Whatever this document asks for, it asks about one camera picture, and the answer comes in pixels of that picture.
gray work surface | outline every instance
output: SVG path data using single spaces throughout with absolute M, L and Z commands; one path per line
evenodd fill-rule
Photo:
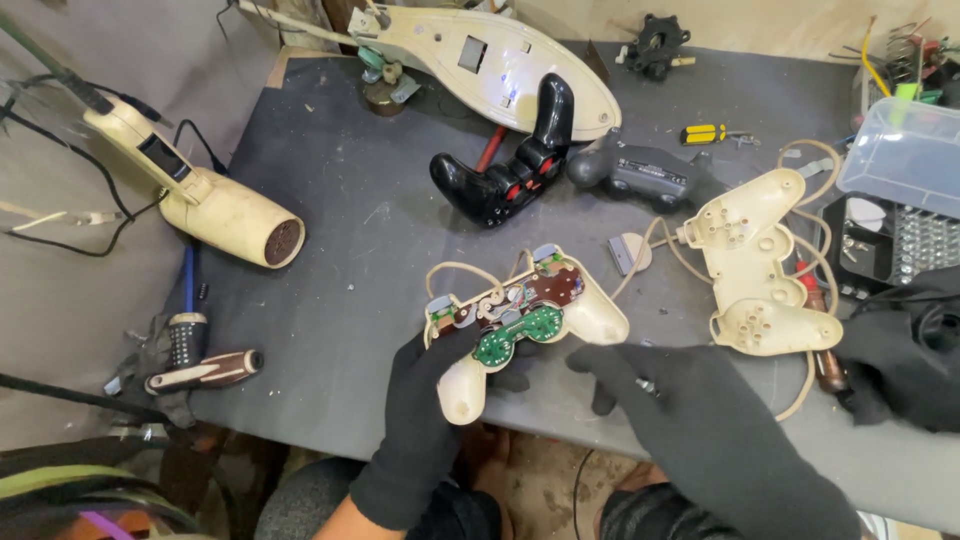
M 779 148 L 791 140 L 831 143 L 851 134 L 852 67 L 691 49 L 695 65 L 674 69 L 666 82 L 654 84 L 613 64 L 617 45 L 600 48 L 610 60 L 610 87 L 623 109 L 627 144 L 691 158 L 702 147 L 679 145 L 683 126 L 721 122 L 760 139 L 761 146 L 741 150 L 731 141 L 706 147 L 728 184 L 773 168 Z M 613 291 L 620 275 L 607 239 L 642 233 L 654 214 L 642 203 L 613 202 L 563 182 L 499 229 L 480 231 L 454 212 L 430 181 L 427 165 L 440 152 L 473 165 L 494 125 L 420 73 L 414 76 L 424 87 L 407 109 L 377 117 L 358 97 L 362 69 L 357 59 L 290 60 L 283 89 L 266 88 L 260 96 L 231 176 L 302 218 L 307 239 L 293 263 L 280 270 L 204 247 L 199 281 L 210 284 L 203 305 L 211 320 L 210 352 L 253 347 L 267 363 L 243 384 L 196 392 L 191 403 L 209 422 L 366 459 L 383 434 L 394 352 L 422 331 L 428 301 L 423 277 L 431 267 L 457 260 L 505 278 L 521 248 L 553 242 Z M 520 140 L 511 134 L 497 160 L 511 155 Z M 808 146 L 800 150 L 803 157 L 788 166 L 823 156 Z M 808 191 L 825 178 L 811 179 Z M 667 221 L 676 227 L 691 215 L 682 211 Z M 684 252 L 704 268 L 699 253 Z M 443 270 L 433 288 L 469 298 L 488 286 L 468 272 Z M 617 303 L 630 318 L 632 341 L 709 342 L 712 291 L 666 248 L 657 250 L 651 267 Z M 568 371 L 562 361 L 576 341 L 564 340 L 551 349 L 553 357 L 530 368 L 529 391 L 489 394 L 483 418 L 646 456 L 622 411 L 607 418 L 590 411 L 592 377 Z M 805 373 L 799 356 L 738 356 L 737 366 L 774 412 L 792 403 Z M 854 428 L 851 416 L 816 387 L 783 428 L 857 507 L 960 530 L 957 437 L 892 422 Z

wall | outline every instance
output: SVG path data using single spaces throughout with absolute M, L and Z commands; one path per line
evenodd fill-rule
M 436 6 L 443 0 L 397 0 Z M 633 40 L 643 15 L 675 14 L 690 45 L 738 52 L 827 60 L 842 45 L 859 48 L 867 19 L 875 36 L 933 16 L 924 34 L 960 36 L 956 0 L 511 0 L 517 18 L 556 39 Z M 879 50 L 882 41 L 876 39 Z
M 89 81 L 134 95 L 179 122 L 193 119 L 223 161 L 242 134 L 279 48 L 275 31 L 237 10 L 214 20 L 223 0 L 4 0 L 3 9 L 60 61 Z M 0 80 L 44 73 L 0 33 Z M 10 89 L 0 83 L 0 98 Z M 131 209 L 155 186 L 78 122 L 80 108 L 57 89 L 15 109 L 102 159 Z M 0 132 L 0 200 L 42 214 L 115 210 L 89 163 L 26 129 Z M 185 135 L 180 148 L 208 165 Z M 29 221 L 0 211 L 0 227 Z M 116 224 L 44 224 L 27 233 L 97 250 Z M 107 258 L 85 258 L 0 236 L 0 372 L 99 392 L 132 352 L 123 330 L 147 330 L 179 272 L 182 243 L 156 210 L 136 220 Z M 97 409 L 0 390 L 0 450 L 76 440 L 103 429 Z

transparent lid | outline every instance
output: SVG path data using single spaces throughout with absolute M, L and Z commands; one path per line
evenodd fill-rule
M 837 187 L 960 218 L 960 110 L 898 98 L 876 102 Z

white game controller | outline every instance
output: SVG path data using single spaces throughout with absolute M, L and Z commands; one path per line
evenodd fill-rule
M 569 332 L 587 343 L 623 343 L 630 323 L 584 265 L 546 244 L 527 257 L 526 272 L 508 279 L 467 302 L 452 294 L 427 305 L 423 342 L 476 324 L 480 342 L 444 374 L 437 384 L 440 405 L 451 424 L 465 425 L 480 417 L 487 398 L 487 374 L 510 361 L 514 344 L 529 338 L 559 341 Z

brown circuit board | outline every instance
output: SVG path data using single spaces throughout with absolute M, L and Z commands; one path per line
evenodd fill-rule
M 503 285 L 503 289 L 506 298 L 500 304 L 490 307 L 490 313 L 496 315 L 493 321 L 476 316 L 479 305 L 490 302 L 493 291 L 488 291 L 474 303 L 460 307 L 444 307 L 431 313 L 430 321 L 434 329 L 439 335 L 447 335 L 458 326 L 462 328 L 464 324 L 469 324 L 467 320 L 471 317 L 475 324 L 484 329 L 493 324 L 498 325 L 500 317 L 510 311 L 517 311 L 519 316 L 523 316 L 543 303 L 564 307 L 583 294 L 584 281 L 580 277 L 580 270 L 557 254 L 553 259 L 538 261 L 534 273 Z

